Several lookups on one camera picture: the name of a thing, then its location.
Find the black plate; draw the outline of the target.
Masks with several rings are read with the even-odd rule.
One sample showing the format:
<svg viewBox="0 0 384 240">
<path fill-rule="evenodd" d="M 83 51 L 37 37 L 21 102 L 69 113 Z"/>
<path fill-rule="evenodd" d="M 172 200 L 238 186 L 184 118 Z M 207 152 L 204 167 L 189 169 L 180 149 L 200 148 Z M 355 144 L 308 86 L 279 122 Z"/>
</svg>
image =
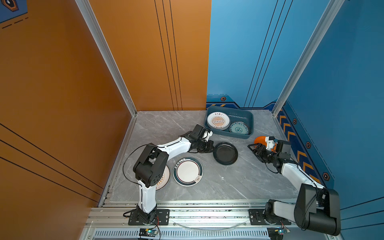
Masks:
<svg viewBox="0 0 384 240">
<path fill-rule="evenodd" d="M 215 146 L 213 156 L 219 164 L 228 166 L 237 161 L 239 154 L 233 144 L 222 142 Z"/>
</svg>

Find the green patterned small plate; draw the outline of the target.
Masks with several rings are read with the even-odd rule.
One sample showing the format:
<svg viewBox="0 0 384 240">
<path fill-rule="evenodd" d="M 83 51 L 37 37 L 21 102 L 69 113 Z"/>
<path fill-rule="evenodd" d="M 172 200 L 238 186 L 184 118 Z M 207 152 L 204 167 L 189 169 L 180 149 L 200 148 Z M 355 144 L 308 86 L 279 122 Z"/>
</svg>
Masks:
<svg viewBox="0 0 384 240">
<path fill-rule="evenodd" d="M 242 121 L 236 121 L 230 124 L 230 132 L 241 135 L 248 135 L 250 132 L 249 127 Z"/>
</svg>

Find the white plate dark green rim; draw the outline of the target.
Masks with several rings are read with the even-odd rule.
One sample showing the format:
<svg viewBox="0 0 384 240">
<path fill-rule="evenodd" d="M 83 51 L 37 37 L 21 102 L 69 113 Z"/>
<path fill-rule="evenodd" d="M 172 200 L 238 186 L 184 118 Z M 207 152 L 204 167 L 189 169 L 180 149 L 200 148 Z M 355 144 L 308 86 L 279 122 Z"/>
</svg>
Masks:
<svg viewBox="0 0 384 240">
<path fill-rule="evenodd" d="M 204 169 L 202 164 L 195 158 L 188 157 L 179 160 L 173 169 L 175 181 L 184 187 L 191 187 L 200 182 Z"/>
</svg>

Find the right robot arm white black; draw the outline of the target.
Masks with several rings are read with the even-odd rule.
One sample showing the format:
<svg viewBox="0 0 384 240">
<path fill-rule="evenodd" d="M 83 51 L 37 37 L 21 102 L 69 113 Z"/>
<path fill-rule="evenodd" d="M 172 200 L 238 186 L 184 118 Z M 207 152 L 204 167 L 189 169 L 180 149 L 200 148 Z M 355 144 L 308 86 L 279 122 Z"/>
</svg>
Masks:
<svg viewBox="0 0 384 240">
<path fill-rule="evenodd" d="M 277 200 L 266 203 L 263 217 L 266 223 L 275 225 L 283 220 L 295 223 L 301 230 L 310 230 L 331 236 L 341 233 L 340 198 L 337 191 L 316 182 L 291 157 L 291 144 L 287 141 L 264 138 L 248 148 L 257 159 L 273 165 L 275 174 L 288 179 L 298 190 L 295 204 Z"/>
</svg>

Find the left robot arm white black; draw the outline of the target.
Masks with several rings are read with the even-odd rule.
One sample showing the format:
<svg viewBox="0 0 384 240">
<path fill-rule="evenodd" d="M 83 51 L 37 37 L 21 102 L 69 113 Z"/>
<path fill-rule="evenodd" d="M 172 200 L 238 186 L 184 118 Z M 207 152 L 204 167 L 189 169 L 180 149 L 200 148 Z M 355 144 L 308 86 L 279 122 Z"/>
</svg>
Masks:
<svg viewBox="0 0 384 240">
<path fill-rule="evenodd" d="M 156 185 L 161 180 L 168 160 L 191 150 L 198 153 L 213 152 L 214 142 L 210 140 L 212 135 L 211 130 L 196 125 L 192 131 L 169 143 L 145 145 L 133 167 L 139 185 L 139 202 L 136 208 L 139 220 L 151 224 L 156 219 Z"/>
</svg>

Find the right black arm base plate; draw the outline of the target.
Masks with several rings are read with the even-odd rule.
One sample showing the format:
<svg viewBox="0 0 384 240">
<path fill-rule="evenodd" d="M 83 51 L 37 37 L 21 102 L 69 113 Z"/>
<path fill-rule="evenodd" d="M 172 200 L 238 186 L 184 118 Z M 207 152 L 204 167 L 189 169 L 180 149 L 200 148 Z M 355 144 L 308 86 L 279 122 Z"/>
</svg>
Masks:
<svg viewBox="0 0 384 240">
<path fill-rule="evenodd" d="M 267 216 L 264 209 L 249 209 L 249 218 L 251 225 L 291 225 L 287 219 L 277 216 Z"/>
</svg>

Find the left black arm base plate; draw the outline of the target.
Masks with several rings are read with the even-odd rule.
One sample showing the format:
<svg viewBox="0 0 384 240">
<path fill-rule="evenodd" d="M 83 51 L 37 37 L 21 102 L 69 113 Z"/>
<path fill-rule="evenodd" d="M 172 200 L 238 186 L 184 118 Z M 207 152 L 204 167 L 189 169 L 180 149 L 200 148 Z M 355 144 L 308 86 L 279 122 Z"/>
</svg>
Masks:
<svg viewBox="0 0 384 240">
<path fill-rule="evenodd" d="M 129 226 L 167 226 L 170 219 L 169 209 L 154 209 L 150 213 L 144 213 L 141 209 L 130 212 Z"/>
</svg>

